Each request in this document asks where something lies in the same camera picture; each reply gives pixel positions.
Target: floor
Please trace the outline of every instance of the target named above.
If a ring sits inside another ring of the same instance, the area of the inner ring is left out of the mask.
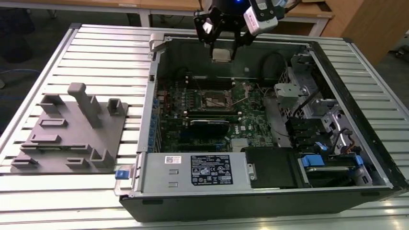
[[[45,10],[31,10],[30,18],[35,31],[26,35],[25,39],[31,48],[33,58],[19,64],[9,64],[0,58],[0,72],[3,69],[35,69],[41,71],[71,22],[106,25],[138,23],[137,16],[130,15],[129,20],[126,14],[101,12],[57,11],[57,18],[50,19]],[[153,26],[193,29],[193,20],[191,17],[159,18],[153,16]],[[409,77],[406,74],[409,73],[409,63],[395,59],[390,54],[376,66],[376,70],[403,104],[409,107]],[[0,134],[15,113],[35,77],[37,74],[33,72],[9,72],[0,75],[0,79],[5,83],[5,87],[0,89]]]

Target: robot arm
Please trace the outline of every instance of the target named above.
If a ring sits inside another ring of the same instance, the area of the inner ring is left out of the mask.
[[[221,32],[226,31],[234,34],[230,55],[233,60],[237,48],[249,46],[258,34],[271,30],[300,0],[288,8],[284,8],[286,2],[287,0],[211,0],[207,11],[198,11],[194,16],[197,36],[210,46],[210,58],[214,42]]]

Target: blue latch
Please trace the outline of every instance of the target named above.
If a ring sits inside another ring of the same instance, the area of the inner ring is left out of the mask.
[[[320,155],[306,155],[300,158],[303,167],[324,166]]]
[[[358,166],[363,165],[363,160],[362,160],[362,157],[360,156],[355,156],[355,162],[358,164]]]
[[[327,150],[327,147],[324,145],[320,144],[320,142],[315,142],[315,144],[318,145],[318,147],[322,149],[322,151]]]
[[[127,180],[129,179],[129,171],[127,170],[117,170],[114,172],[115,180]]]

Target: power supply label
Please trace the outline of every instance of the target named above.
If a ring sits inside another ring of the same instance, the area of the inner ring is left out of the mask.
[[[191,184],[233,184],[229,155],[190,156]]]

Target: slotted metal surface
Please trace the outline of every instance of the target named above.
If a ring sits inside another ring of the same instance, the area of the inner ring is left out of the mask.
[[[35,104],[43,93],[61,93],[70,82],[83,82],[86,93],[103,102],[118,97],[130,105],[121,137],[117,165],[134,163],[143,92],[149,73],[149,34],[193,35],[190,30],[82,25],[70,29],[45,67],[33,90],[0,139],[0,173],[10,170],[42,110]],[[316,41],[346,84],[358,106],[406,177],[409,177],[409,116],[384,82],[354,45],[338,38],[263,35],[281,40]],[[407,229],[409,194],[371,202],[339,214],[250,218],[203,222],[137,223],[113,194],[113,175],[41,175],[0,177],[0,229]],[[130,182],[121,183],[122,188]]]

